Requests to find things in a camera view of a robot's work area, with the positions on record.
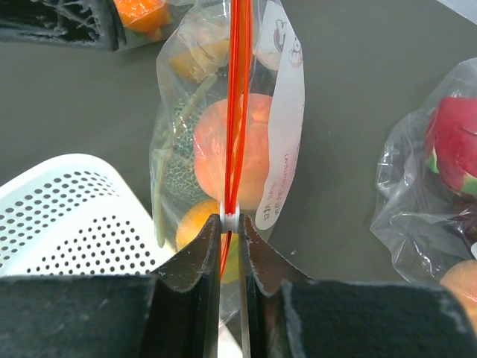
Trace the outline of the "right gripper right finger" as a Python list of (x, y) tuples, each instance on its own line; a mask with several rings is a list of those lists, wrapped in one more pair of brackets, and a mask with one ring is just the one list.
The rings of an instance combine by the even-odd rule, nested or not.
[(438, 285), (313, 280), (241, 215), (245, 357), (474, 357), (476, 334)]

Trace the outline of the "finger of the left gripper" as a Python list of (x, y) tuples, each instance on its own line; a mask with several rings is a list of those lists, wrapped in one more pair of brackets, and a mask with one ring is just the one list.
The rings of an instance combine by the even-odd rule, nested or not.
[(127, 38), (113, 1), (4, 0), (1, 41), (117, 51)]

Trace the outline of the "red zip clear bag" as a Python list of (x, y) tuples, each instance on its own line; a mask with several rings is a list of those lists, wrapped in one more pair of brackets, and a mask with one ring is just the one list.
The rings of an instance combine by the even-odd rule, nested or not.
[[(228, 63), (200, 83), (172, 68), (174, 55), (220, 40), (230, 41)], [(305, 109), (302, 46), (280, 1), (198, 1), (163, 45), (156, 70), (159, 110), (196, 91), (203, 96), (194, 170), (202, 201), (219, 202), (222, 277), (239, 216), (269, 239), (293, 183)], [(165, 192), (151, 193), (151, 202), (158, 246), (178, 251), (178, 224), (200, 201)], [(238, 280), (221, 281), (221, 322), (239, 309)]]

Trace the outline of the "fake netted green melon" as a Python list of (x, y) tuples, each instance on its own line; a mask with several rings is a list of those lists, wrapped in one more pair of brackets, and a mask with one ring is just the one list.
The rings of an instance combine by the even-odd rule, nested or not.
[(194, 130), (203, 109), (203, 96), (196, 91), (176, 99), (169, 111), (159, 110), (150, 155), (153, 198), (165, 192), (190, 204), (206, 198), (194, 170)]

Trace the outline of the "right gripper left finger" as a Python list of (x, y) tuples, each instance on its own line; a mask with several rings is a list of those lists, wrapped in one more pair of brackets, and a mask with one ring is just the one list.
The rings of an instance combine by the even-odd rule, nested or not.
[(216, 357), (221, 222), (144, 275), (1, 280), (3, 357)]

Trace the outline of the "fake yellow green mango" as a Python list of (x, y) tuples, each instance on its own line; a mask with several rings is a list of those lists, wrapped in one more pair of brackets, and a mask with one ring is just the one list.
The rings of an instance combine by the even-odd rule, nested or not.
[[(196, 204), (182, 218), (176, 231), (177, 250), (186, 247), (202, 230), (212, 214), (219, 214), (219, 202), (207, 199)], [(229, 254), (221, 277), (223, 283), (232, 283), (239, 278), (239, 235), (232, 235)]]

